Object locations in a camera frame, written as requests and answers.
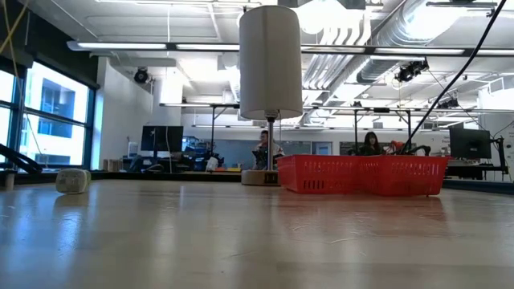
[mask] ceiling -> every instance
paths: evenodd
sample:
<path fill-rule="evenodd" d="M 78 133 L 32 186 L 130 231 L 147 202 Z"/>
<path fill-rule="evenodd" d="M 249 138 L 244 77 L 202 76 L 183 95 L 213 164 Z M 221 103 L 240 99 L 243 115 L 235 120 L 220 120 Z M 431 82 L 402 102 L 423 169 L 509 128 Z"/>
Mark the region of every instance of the ceiling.
<path fill-rule="evenodd" d="M 261 1 L 276 4 L 276 1 Z M 372 28 L 376 26 L 400 0 L 383 0 L 384 8 L 372 15 Z M 514 47 L 512 27 L 514 27 L 514 1 L 504 8 L 486 43 L 487 47 Z M 72 38 L 80 41 L 109 42 L 213 42 L 237 43 L 239 41 L 238 16 L 241 7 L 220 7 L 216 5 L 136 5 L 120 2 L 97 2 L 96 0 L 38 0 L 31 1 L 30 8 L 50 23 L 57 26 Z M 473 47 L 478 42 L 490 18 L 487 11 L 475 11 L 460 18 L 450 29 L 442 33 L 429 46 Z M 319 43 L 322 34 L 302 34 L 302 43 Z M 185 52 L 125 52 L 112 57 L 114 65 L 119 64 L 126 71 L 135 71 L 138 59 L 176 59 L 189 83 L 184 94 L 187 97 L 220 96 L 223 90 L 230 89 L 224 75 L 218 73 L 219 53 Z M 311 62 L 311 55 L 303 55 L 303 69 Z M 430 69 L 442 85 L 463 66 L 462 58 L 428 58 Z M 150 73 L 165 74 L 164 67 L 150 67 Z M 475 102 L 476 89 L 484 82 L 501 73 L 514 73 L 514 59 L 477 59 L 468 68 L 467 80 L 461 79 L 454 88 L 460 88 L 461 103 Z M 366 101 L 381 101 L 381 104 L 395 104 L 398 101 L 423 102 L 437 96 L 442 88 L 428 73 L 420 75 L 413 82 L 398 89 L 392 75 L 379 81 L 380 85 L 370 87 L 365 94 Z"/>

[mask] table surface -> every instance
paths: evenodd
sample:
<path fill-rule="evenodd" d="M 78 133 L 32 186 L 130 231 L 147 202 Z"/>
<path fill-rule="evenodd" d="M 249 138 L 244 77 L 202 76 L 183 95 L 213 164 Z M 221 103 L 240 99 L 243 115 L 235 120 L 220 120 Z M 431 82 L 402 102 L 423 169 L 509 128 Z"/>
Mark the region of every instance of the table surface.
<path fill-rule="evenodd" d="M 0 192 L 1 288 L 508 288 L 514 199 L 95 181 Z"/>

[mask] glass wall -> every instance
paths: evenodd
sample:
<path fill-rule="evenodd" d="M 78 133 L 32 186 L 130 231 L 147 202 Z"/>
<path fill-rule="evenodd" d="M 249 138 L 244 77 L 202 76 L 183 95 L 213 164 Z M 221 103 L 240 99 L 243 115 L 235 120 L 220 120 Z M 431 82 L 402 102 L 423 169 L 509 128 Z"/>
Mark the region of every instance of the glass wall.
<path fill-rule="evenodd" d="M 14 105 L 21 99 L 15 77 L 0 71 L 0 143 L 45 166 L 88 167 L 90 160 L 84 158 L 91 147 L 85 141 L 92 130 L 88 107 L 94 92 L 40 63 L 22 80 L 25 101 L 20 108 Z M 13 141 L 18 135 L 19 142 Z"/>

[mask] lamp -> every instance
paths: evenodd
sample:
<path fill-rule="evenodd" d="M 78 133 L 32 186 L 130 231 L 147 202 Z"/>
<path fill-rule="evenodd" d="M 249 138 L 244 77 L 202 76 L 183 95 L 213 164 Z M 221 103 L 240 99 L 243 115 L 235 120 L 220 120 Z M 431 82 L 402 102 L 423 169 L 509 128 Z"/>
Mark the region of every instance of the lamp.
<path fill-rule="evenodd" d="M 267 172 L 246 171 L 242 183 L 278 185 L 273 171 L 273 123 L 303 114 L 298 17 L 283 6 L 249 10 L 241 17 L 239 41 L 241 116 L 268 123 Z"/>

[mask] person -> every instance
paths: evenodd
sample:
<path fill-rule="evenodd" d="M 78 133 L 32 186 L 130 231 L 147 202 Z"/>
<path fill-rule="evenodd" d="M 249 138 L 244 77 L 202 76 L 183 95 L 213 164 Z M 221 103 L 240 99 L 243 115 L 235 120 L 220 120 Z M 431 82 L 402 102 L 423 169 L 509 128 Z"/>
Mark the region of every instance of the person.
<path fill-rule="evenodd" d="M 383 149 L 378 144 L 375 132 L 368 132 L 364 137 L 364 145 L 359 148 L 361 156 L 377 156 L 383 153 Z"/>
<path fill-rule="evenodd" d="M 268 141 L 269 134 L 267 130 L 263 130 L 260 132 L 260 142 L 257 144 L 254 149 L 252 150 L 252 153 L 255 156 L 255 164 L 253 169 L 254 170 L 263 170 L 267 168 L 267 141 Z M 284 151 L 278 144 L 275 144 L 273 142 L 273 156 L 276 155 L 283 155 Z"/>

